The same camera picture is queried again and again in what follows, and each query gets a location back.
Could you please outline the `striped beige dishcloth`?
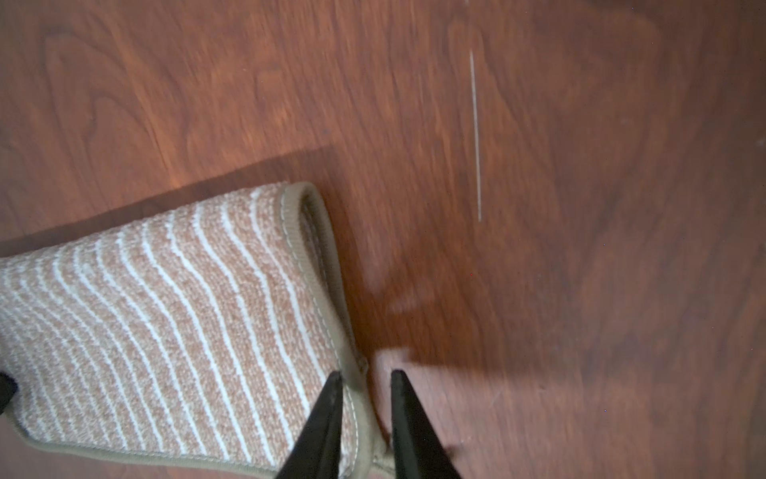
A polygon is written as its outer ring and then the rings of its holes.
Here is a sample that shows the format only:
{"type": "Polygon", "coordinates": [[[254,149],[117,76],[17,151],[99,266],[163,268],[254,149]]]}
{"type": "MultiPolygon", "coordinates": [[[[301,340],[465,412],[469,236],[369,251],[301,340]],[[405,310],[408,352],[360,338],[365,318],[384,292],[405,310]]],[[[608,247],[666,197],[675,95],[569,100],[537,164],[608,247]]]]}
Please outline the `striped beige dishcloth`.
{"type": "Polygon", "coordinates": [[[1,369],[18,386],[8,418],[37,448],[263,478],[339,371],[341,476],[394,472],[310,183],[2,259],[1,369]]]}

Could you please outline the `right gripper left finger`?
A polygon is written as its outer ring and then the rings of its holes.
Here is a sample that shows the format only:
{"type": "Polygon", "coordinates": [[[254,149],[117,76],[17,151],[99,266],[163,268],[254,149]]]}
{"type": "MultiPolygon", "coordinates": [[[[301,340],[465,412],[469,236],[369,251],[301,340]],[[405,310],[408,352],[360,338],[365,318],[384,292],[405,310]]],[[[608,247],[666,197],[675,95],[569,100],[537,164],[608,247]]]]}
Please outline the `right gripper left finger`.
{"type": "Polygon", "coordinates": [[[276,479],[339,477],[343,398],[342,375],[339,371],[333,371],[276,479]]]}

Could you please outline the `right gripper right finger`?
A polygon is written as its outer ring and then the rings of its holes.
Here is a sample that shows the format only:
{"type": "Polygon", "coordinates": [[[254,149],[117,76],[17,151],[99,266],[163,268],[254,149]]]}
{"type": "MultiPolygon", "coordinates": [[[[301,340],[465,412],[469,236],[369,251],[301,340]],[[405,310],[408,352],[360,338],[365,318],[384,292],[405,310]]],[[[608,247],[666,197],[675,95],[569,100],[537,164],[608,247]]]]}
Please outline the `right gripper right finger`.
{"type": "Polygon", "coordinates": [[[397,478],[460,478],[406,372],[391,373],[392,447],[397,478]]]}

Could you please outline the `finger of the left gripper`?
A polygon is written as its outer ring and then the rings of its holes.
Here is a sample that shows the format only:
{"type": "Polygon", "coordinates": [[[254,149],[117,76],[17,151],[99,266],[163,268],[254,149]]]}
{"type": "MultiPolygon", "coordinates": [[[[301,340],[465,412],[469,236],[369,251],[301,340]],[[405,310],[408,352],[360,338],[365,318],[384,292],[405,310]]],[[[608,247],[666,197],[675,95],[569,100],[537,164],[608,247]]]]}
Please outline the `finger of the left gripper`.
{"type": "Polygon", "coordinates": [[[18,391],[18,384],[5,372],[0,373],[0,414],[3,414],[18,391]]]}

